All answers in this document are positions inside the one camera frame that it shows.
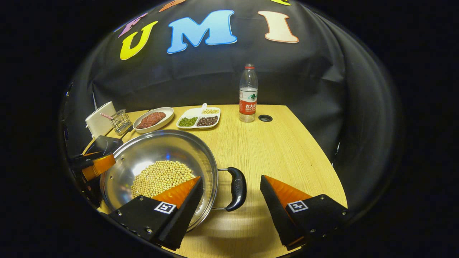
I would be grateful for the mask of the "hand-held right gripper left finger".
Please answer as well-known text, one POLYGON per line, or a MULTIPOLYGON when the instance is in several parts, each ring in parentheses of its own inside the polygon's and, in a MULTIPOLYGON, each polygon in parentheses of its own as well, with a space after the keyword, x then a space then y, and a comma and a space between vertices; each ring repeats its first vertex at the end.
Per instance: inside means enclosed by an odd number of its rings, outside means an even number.
POLYGON ((198 176, 152 198, 139 195, 108 217, 134 236, 177 250, 203 195, 198 176))

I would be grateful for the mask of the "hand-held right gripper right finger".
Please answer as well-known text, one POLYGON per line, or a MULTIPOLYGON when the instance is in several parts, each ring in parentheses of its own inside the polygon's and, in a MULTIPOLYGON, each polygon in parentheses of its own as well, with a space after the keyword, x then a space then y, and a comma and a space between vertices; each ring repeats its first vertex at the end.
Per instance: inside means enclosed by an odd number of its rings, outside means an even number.
POLYGON ((326 194, 311 196, 267 175, 261 176, 260 191, 288 251, 334 235, 349 223, 349 210, 326 194))

